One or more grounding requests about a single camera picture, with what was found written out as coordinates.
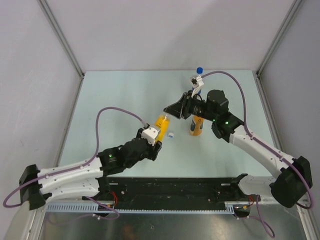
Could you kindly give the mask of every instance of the wall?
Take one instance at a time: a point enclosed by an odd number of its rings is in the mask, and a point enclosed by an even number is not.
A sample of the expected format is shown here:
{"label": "wall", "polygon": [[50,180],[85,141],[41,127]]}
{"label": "wall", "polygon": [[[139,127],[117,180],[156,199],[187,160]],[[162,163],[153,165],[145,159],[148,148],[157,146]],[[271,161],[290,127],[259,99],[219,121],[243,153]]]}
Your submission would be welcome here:
{"label": "wall", "polygon": [[[2,202],[26,166],[54,164],[80,78],[37,1],[4,0],[0,16]],[[3,239],[16,209],[0,212]]]}
{"label": "wall", "polygon": [[84,71],[256,70],[294,0],[48,0]]}
{"label": "wall", "polygon": [[320,223],[320,1],[307,0],[262,73],[285,150],[311,163]]}

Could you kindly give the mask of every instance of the blue bottle cap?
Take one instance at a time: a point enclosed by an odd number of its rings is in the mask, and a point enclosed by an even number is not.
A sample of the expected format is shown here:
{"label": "blue bottle cap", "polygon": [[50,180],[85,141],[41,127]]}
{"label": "blue bottle cap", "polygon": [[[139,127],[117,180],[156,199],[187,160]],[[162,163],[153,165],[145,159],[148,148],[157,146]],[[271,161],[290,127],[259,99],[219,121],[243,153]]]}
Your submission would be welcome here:
{"label": "blue bottle cap", "polygon": [[203,69],[202,67],[198,67],[198,68],[196,69],[196,73],[199,74],[199,75],[202,74],[203,71],[204,71],[204,69]]}

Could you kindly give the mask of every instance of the gray floor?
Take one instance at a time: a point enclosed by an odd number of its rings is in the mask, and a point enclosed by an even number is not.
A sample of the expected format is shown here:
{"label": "gray floor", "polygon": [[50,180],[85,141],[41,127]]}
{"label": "gray floor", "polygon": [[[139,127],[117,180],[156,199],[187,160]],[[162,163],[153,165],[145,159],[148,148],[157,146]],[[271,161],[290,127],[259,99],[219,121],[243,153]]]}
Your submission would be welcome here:
{"label": "gray floor", "polygon": [[[275,239],[305,240],[299,214],[280,205],[262,205],[264,220]],[[63,223],[83,213],[51,213]],[[252,216],[257,216],[255,206]],[[117,220],[79,219],[64,226],[45,221],[40,240],[269,240],[262,224],[254,219],[236,220],[222,214],[121,214]]]}

